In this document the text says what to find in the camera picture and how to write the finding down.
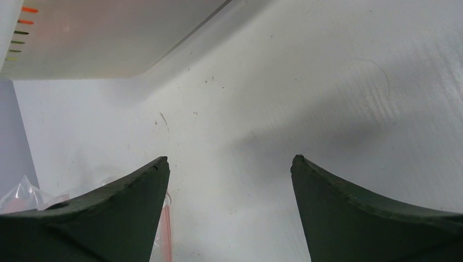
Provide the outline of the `clear zip top bag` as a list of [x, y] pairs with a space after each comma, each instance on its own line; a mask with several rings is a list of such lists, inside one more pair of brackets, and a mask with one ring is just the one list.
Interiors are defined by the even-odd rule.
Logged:
[[[59, 195], [52, 195], [32, 185], [24, 176], [19, 184], [1, 197], [1, 214], [44, 210], [77, 196], [80, 189], [83, 187], [76, 187]], [[167, 193], [164, 198], [150, 261], [172, 261], [170, 204], [171, 197]]]

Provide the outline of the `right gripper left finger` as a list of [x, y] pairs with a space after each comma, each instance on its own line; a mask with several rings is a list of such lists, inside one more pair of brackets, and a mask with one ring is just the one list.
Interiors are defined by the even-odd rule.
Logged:
[[169, 175], [162, 156], [45, 210], [1, 215], [1, 261], [149, 261]]

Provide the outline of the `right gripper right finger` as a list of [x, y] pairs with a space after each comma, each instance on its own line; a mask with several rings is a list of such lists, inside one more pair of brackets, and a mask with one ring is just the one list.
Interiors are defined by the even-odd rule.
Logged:
[[290, 171], [312, 261], [462, 261], [462, 214], [382, 196], [302, 155]]

